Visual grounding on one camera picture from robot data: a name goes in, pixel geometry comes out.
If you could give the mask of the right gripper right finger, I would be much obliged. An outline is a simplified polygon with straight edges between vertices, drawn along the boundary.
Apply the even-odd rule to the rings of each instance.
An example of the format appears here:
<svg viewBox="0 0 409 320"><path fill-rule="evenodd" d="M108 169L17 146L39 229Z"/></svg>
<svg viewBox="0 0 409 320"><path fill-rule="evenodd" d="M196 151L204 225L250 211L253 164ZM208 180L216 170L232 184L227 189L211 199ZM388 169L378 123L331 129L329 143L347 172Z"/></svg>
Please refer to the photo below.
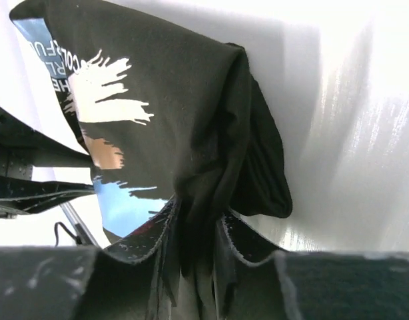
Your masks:
<svg viewBox="0 0 409 320"><path fill-rule="evenodd" d="M227 212L214 290L219 319L409 319L409 253L285 251Z"/></svg>

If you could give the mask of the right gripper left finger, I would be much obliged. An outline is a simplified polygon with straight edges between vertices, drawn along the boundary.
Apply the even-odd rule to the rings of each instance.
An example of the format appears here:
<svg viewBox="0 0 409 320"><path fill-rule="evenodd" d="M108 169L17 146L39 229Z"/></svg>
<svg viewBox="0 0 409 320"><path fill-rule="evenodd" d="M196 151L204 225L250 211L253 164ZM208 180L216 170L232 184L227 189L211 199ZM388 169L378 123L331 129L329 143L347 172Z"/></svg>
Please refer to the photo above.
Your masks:
<svg viewBox="0 0 409 320"><path fill-rule="evenodd" d="M170 319L178 206L106 249L0 247L0 319Z"/></svg>

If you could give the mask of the black t shirt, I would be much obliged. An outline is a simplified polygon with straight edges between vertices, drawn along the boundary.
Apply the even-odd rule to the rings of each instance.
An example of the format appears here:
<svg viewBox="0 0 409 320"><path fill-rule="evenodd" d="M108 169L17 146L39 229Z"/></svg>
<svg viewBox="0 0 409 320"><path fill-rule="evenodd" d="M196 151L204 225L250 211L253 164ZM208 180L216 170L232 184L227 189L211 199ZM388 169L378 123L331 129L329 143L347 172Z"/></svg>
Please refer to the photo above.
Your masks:
<svg viewBox="0 0 409 320"><path fill-rule="evenodd" d="M101 181L179 203L184 275L210 258L225 209L290 216L280 134L241 46L108 1L23 1L9 16L53 40Z"/></svg>

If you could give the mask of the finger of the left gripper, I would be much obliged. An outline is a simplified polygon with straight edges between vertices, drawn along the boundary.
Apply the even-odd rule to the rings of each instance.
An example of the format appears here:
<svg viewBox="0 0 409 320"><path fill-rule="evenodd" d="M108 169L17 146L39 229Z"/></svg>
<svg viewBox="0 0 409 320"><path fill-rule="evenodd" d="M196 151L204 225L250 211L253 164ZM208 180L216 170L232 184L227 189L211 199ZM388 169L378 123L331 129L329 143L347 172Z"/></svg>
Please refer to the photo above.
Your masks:
<svg viewBox="0 0 409 320"><path fill-rule="evenodd" d="M92 185L0 176L0 213L38 214L95 193Z"/></svg>
<svg viewBox="0 0 409 320"><path fill-rule="evenodd" d="M0 107L0 146L36 167L90 167L91 157L34 130Z"/></svg>

